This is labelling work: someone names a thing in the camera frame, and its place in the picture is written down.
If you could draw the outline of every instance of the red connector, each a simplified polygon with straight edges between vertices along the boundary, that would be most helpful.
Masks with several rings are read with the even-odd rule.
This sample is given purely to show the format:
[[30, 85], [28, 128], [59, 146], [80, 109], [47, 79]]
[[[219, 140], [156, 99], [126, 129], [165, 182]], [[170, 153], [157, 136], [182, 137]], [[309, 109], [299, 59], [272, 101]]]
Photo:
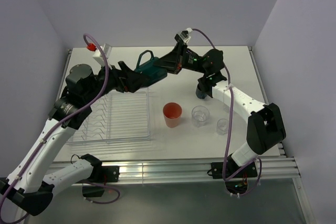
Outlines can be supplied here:
[[86, 48], [92, 52], [94, 52], [97, 49], [93, 43], [90, 43]]

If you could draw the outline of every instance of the white cable tie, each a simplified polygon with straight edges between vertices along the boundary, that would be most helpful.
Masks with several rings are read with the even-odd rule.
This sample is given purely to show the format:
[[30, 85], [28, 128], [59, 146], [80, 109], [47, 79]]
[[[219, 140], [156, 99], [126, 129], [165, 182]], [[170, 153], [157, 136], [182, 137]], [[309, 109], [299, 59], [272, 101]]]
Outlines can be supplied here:
[[229, 88], [233, 88], [234, 86], [230, 83], [229, 84], [229, 86], [227, 86], [227, 88], [226, 89], [224, 89], [224, 92], [226, 92], [226, 91], [228, 91], [229, 90]]

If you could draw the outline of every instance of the white wall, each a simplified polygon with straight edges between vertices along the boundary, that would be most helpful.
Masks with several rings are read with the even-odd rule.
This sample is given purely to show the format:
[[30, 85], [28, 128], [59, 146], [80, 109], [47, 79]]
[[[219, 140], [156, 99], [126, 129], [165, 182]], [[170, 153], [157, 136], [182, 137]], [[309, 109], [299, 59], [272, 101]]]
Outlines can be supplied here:
[[[38, 0], [70, 47], [93, 34], [113, 46], [166, 46], [177, 31], [203, 29], [217, 45], [254, 45], [276, 0]], [[192, 45], [207, 45], [194, 36]]]
[[254, 47], [319, 223], [336, 218], [336, 0], [278, 0]]
[[36, 0], [0, 0], [0, 176], [40, 134], [55, 101], [66, 50]]

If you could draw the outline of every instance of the white table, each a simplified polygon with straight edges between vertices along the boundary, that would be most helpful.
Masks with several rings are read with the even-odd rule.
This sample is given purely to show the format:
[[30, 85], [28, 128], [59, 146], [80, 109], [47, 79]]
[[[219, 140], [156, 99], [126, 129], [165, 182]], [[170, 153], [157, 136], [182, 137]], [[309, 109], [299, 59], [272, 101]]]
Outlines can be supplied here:
[[[205, 54], [211, 47], [190, 47], [199, 55]], [[131, 69], [135, 68], [138, 56], [145, 50], [152, 50], [161, 57], [172, 47], [128, 47], [113, 48], [109, 62], [119, 67], [123, 60]], [[252, 59], [246, 46], [217, 47], [224, 52], [224, 61], [230, 71], [232, 84], [249, 96], [264, 101]], [[67, 64], [66, 75], [71, 67], [86, 63], [95, 73], [100, 66], [92, 59], [92, 52], [86, 48], [74, 48]], [[227, 135], [219, 136], [215, 132], [216, 123], [221, 118], [228, 118], [227, 108], [223, 103], [207, 97], [200, 100], [195, 95], [197, 79], [202, 75], [189, 70], [182, 70], [178, 75], [169, 74], [164, 80], [150, 87], [151, 139], [132, 143], [96, 144], [84, 146], [65, 145], [55, 161], [69, 161], [74, 153], [90, 153], [103, 161], [144, 161], [158, 159], [218, 158], [223, 157]], [[165, 125], [162, 108], [168, 102], [176, 102], [183, 109], [181, 124], [176, 128]], [[191, 124], [191, 110], [203, 105], [210, 111], [210, 122], [200, 128]], [[233, 133], [230, 153], [237, 150], [246, 139], [247, 125], [238, 114], [234, 114]], [[279, 156], [279, 149], [274, 146], [264, 156]]]

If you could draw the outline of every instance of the teal handle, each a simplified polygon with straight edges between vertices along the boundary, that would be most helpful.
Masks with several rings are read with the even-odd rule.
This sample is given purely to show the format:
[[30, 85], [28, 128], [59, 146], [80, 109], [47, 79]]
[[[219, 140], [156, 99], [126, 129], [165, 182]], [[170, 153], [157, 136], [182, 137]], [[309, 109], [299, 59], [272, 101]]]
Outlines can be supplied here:
[[142, 53], [139, 55], [138, 63], [136, 64], [136, 68], [138, 68], [138, 67], [140, 66], [140, 62], [141, 62], [141, 58], [142, 58], [142, 56], [143, 56], [144, 54], [148, 53], [148, 52], [151, 54], [151, 59], [150, 59], [150, 60], [154, 59], [154, 54], [153, 54], [153, 52], [152, 52], [151, 50], [146, 50], [146, 51], [142, 52]]

